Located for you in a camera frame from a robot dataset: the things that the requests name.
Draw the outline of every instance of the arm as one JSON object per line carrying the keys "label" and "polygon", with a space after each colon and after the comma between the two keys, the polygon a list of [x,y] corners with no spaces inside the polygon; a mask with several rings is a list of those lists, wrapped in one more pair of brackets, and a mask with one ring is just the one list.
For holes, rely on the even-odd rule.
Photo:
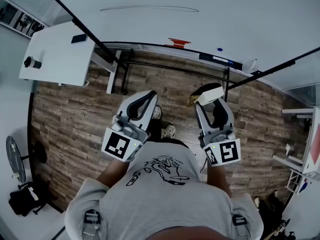
{"label": "arm", "polygon": [[111,188],[127,173],[129,164],[114,158],[96,180]]}
{"label": "arm", "polygon": [[212,167],[209,164],[209,161],[207,162],[207,182],[206,183],[208,185],[211,185],[211,186],[217,187],[218,189],[223,190],[229,195],[230,198],[232,197],[232,193],[226,179],[225,167],[223,165]]}
{"label": "arm", "polygon": [[113,159],[96,180],[85,179],[65,213],[65,229],[72,240],[82,239],[86,211],[90,209],[100,211],[100,199],[126,174],[129,164],[129,162]]}

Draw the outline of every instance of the white marker cube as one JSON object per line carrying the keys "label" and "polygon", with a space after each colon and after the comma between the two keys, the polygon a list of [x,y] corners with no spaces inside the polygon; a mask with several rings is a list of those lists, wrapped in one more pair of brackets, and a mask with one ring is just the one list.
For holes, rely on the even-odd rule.
{"label": "white marker cube", "polygon": [[211,166],[222,166],[241,160],[240,139],[214,142],[203,148]]}
{"label": "white marker cube", "polygon": [[120,161],[131,161],[143,143],[111,128],[105,129],[101,151]]}

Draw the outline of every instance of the sneaker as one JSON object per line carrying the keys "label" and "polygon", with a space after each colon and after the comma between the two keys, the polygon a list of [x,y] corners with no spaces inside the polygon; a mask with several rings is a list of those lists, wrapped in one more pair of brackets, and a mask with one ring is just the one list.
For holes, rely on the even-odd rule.
{"label": "sneaker", "polygon": [[156,106],[153,111],[152,119],[160,119],[161,117],[161,107]]}
{"label": "sneaker", "polygon": [[278,198],[278,190],[273,191],[271,195],[274,195],[275,198]]}
{"label": "sneaker", "polygon": [[165,128],[163,137],[173,139],[175,135],[176,135],[176,127],[173,124],[169,123]]}
{"label": "sneaker", "polygon": [[256,197],[253,199],[253,202],[254,202],[255,207],[259,210],[259,205],[260,205],[259,196],[256,196]]}

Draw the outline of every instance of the white table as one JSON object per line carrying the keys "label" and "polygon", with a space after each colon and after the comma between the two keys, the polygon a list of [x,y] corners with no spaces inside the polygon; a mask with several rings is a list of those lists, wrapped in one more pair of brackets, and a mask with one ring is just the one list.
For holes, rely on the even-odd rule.
{"label": "white table", "polygon": [[95,42],[86,41],[71,43],[72,38],[83,32],[72,22],[55,25],[34,33],[26,50],[27,57],[42,63],[41,68],[25,67],[22,63],[19,78],[68,84],[85,85],[90,61],[110,72],[106,92],[111,93],[118,64],[109,64],[94,52]]}
{"label": "white table", "polygon": [[302,174],[317,171],[320,164],[320,110],[317,107],[283,109],[282,113],[293,114],[296,115],[297,118],[310,118],[312,120],[312,125],[309,130],[302,160],[290,155],[288,159],[282,159],[276,155],[273,155],[272,157]]}

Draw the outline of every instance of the wood plank flooring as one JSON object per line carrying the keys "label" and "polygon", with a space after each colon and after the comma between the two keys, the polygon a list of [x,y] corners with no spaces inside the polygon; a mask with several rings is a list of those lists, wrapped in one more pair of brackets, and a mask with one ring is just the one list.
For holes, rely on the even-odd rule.
{"label": "wood plank flooring", "polygon": [[[139,62],[161,63],[198,70],[223,77],[213,66],[169,55],[137,52]],[[50,181],[49,189],[58,197],[53,201],[65,210],[87,177],[96,178],[109,163],[100,149],[106,127],[126,98],[120,94],[123,70],[115,81],[115,93],[106,94],[109,73],[90,66],[87,87],[40,82],[32,110],[32,142],[41,141],[47,152],[47,163],[33,162],[35,172]],[[243,79],[231,74],[231,79]],[[196,154],[199,168],[206,156],[199,146],[199,128],[194,108],[186,107],[190,94],[216,79],[192,73],[150,66],[131,65],[127,76],[128,96],[143,90],[157,91],[163,124],[176,127],[176,139],[185,142]],[[252,197],[279,190],[285,201],[289,196],[284,186],[290,170],[272,160],[272,155],[285,156],[286,144],[302,157],[307,135],[301,120],[281,114],[281,109],[302,108],[299,102],[258,81],[232,89],[228,104],[235,117],[237,137],[241,140],[242,159],[227,165],[227,181],[234,195],[249,193]],[[206,168],[201,174],[207,179]]]}

